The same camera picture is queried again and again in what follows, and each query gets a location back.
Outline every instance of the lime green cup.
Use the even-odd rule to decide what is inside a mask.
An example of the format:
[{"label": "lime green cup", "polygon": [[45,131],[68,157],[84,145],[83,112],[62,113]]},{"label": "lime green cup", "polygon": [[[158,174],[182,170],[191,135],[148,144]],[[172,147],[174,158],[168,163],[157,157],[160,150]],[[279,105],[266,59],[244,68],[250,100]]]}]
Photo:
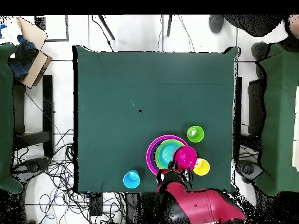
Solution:
[{"label": "lime green cup", "polygon": [[187,130],[187,136],[190,142],[200,142],[204,137],[202,127],[192,126]]}]

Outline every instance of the green tablecloth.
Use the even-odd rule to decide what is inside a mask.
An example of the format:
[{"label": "green tablecloth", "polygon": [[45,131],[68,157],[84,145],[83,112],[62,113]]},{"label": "green tablecloth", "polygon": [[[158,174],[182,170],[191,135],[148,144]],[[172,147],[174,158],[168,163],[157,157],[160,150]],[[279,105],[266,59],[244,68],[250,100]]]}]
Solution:
[{"label": "green tablecloth", "polygon": [[260,64],[267,74],[266,119],[260,161],[267,172],[256,179],[256,184],[267,195],[299,191],[299,172],[292,167],[299,52],[288,52],[274,44],[268,58]]},{"label": "green tablecloth", "polygon": [[0,45],[0,189],[11,193],[23,190],[11,177],[13,145],[13,73],[8,58],[17,51],[13,44]]},{"label": "green tablecloth", "polygon": [[[91,52],[77,46],[79,191],[157,190],[145,154],[160,135],[194,146],[210,163],[193,188],[231,191],[234,58],[238,49],[217,53]],[[205,131],[198,144],[187,128]],[[123,176],[137,169],[133,190]]]}]

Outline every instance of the cardboard box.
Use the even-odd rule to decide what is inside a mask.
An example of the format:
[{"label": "cardboard box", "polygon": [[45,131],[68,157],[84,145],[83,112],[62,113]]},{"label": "cardboard box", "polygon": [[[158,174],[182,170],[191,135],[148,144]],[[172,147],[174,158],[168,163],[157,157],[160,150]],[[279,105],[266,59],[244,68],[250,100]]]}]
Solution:
[{"label": "cardboard box", "polygon": [[36,86],[38,84],[52,60],[50,56],[40,51],[47,38],[47,34],[42,29],[39,29],[34,24],[31,24],[21,17],[18,17],[18,25],[21,28],[23,37],[26,40],[31,41],[35,48],[39,50],[37,57],[29,69],[28,75],[20,81],[27,87],[32,88],[32,86]]}]

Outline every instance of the green bowl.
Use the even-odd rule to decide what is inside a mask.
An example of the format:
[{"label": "green bowl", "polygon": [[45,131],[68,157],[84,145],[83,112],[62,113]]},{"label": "green bowl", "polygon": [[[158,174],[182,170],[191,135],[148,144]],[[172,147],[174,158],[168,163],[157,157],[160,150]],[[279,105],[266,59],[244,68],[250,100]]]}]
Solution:
[{"label": "green bowl", "polygon": [[155,151],[155,163],[158,168],[167,169],[169,161],[172,160],[172,151],[174,152],[182,146],[184,146],[182,142],[174,139],[167,139],[161,142]]},{"label": "green bowl", "polygon": [[187,130],[187,136],[190,142],[200,142],[204,137],[202,127],[192,126]]}]

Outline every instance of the yellow cup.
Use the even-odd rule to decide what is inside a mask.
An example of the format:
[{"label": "yellow cup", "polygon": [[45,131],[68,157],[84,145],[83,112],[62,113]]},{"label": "yellow cup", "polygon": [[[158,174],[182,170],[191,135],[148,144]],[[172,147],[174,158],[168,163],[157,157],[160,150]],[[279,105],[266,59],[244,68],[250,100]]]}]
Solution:
[{"label": "yellow cup", "polygon": [[200,176],[206,175],[210,171],[210,164],[204,159],[197,159],[193,171]]}]

